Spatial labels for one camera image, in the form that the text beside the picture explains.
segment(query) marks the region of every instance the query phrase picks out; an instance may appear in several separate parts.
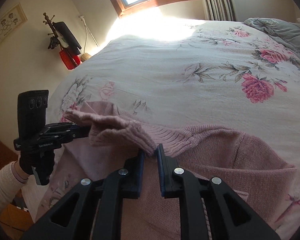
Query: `pink rose print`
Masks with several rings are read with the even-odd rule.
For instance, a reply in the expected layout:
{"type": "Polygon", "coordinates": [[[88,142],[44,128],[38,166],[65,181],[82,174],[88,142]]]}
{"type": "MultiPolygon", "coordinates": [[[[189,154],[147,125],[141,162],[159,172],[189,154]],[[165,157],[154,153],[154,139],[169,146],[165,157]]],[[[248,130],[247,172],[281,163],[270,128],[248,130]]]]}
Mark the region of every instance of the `pink rose print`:
{"type": "MultiPolygon", "coordinates": [[[[69,107],[69,109],[71,109],[71,110],[78,110],[79,107],[77,106],[77,103],[74,102],[74,103],[69,107]]],[[[60,119],[59,122],[70,122],[70,121],[69,121],[68,119],[66,119],[66,118],[62,115],[62,117],[61,117],[61,119],[60,119]]]]}
{"type": "Polygon", "coordinates": [[[286,200],[289,200],[292,202],[291,202],[290,206],[288,206],[287,209],[278,217],[278,219],[275,221],[275,223],[278,222],[279,220],[281,220],[282,218],[284,218],[287,214],[289,214],[296,205],[300,206],[300,198],[296,198],[296,197],[288,195],[288,198],[286,200]]]}
{"type": "Polygon", "coordinates": [[[263,42],[265,43],[273,43],[273,44],[276,44],[277,42],[275,42],[273,39],[269,38],[269,37],[266,37],[264,39],[261,39],[263,42]]]}
{"type": "Polygon", "coordinates": [[[273,96],[274,88],[268,81],[260,80],[247,73],[243,74],[242,77],[245,79],[241,84],[244,87],[242,91],[247,94],[247,98],[249,98],[252,103],[263,103],[264,100],[273,96]]]}
{"type": "Polygon", "coordinates": [[[286,49],[285,46],[283,46],[283,45],[280,44],[280,43],[275,43],[275,44],[274,44],[274,47],[275,47],[276,49],[283,49],[283,50],[286,49]]]}
{"type": "Polygon", "coordinates": [[[237,35],[238,37],[249,37],[250,34],[245,32],[245,31],[242,31],[242,30],[235,30],[234,35],[237,35]]]}
{"type": "Polygon", "coordinates": [[[280,84],[280,83],[277,83],[277,82],[275,82],[274,84],[275,84],[278,88],[280,88],[283,92],[287,92],[287,91],[288,91],[287,87],[285,87],[284,85],[282,85],[282,84],[280,84]]]}
{"type": "Polygon", "coordinates": [[[234,43],[235,43],[235,42],[229,41],[229,40],[223,41],[223,45],[225,45],[225,46],[230,46],[231,44],[234,44],[234,43]]]}
{"type": "Polygon", "coordinates": [[[110,81],[109,83],[105,84],[100,90],[100,96],[102,101],[106,101],[109,97],[114,94],[114,82],[110,81]]]}
{"type": "Polygon", "coordinates": [[[265,58],[266,60],[274,64],[289,60],[286,55],[270,49],[259,49],[259,51],[261,52],[260,57],[265,58]]]}

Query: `black glove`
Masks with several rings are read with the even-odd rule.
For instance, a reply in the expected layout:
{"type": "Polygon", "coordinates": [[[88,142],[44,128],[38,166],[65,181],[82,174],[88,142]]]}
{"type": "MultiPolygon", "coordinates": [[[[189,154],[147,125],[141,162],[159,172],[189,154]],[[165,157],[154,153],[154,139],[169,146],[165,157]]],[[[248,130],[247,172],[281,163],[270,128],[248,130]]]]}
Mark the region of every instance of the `black glove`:
{"type": "Polygon", "coordinates": [[[36,172],[43,177],[48,177],[52,171],[54,166],[54,152],[46,151],[41,157],[42,153],[40,152],[23,152],[20,153],[19,164],[21,169],[29,174],[33,174],[32,167],[35,167],[36,172]]]}

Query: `metal screw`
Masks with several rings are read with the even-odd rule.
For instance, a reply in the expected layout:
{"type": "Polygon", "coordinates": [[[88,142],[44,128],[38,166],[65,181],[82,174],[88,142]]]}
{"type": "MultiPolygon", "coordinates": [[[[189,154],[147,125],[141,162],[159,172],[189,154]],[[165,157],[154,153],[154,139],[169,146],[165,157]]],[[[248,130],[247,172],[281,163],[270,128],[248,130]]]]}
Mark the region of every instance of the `metal screw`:
{"type": "Polygon", "coordinates": [[[220,179],[220,178],[218,178],[218,177],[213,177],[212,179],[211,179],[211,181],[214,183],[214,184],[220,184],[221,182],[222,182],[222,180],[220,179]]]}
{"type": "Polygon", "coordinates": [[[129,173],[129,171],[127,169],[120,169],[119,170],[120,175],[127,175],[128,173],[129,173]]]}
{"type": "Polygon", "coordinates": [[[81,184],[84,185],[84,186],[87,186],[91,183],[91,180],[90,179],[83,179],[81,180],[81,184]]]}
{"type": "Polygon", "coordinates": [[[175,168],[174,169],[174,173],[176,174],[183,174],[185,172],[185,170],[183,168],[175,168]]]}

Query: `white sleeve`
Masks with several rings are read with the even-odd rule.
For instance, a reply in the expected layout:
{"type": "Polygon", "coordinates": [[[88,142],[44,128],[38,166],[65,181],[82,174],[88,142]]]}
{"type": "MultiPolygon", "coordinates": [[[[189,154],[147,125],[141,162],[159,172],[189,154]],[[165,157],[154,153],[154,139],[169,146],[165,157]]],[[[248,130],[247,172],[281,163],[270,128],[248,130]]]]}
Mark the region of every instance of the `white sleeve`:
{"type": "Polygon", "coordinates": [[[24,185],[13,175],[11,163],[0,170],[0,215],[24,185]]]}

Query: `human arm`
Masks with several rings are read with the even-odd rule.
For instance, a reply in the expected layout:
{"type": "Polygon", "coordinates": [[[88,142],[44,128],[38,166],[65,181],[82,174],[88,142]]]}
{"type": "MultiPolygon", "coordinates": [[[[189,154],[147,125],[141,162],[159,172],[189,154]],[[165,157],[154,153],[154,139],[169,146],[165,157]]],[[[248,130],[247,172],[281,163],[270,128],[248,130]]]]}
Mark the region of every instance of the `human arm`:
{"type": "Polygon", "coordinates": [[[25,185],[29,176],[20,168],[19,161],[9,163],[0,170],[0,214],[25,185]]]}

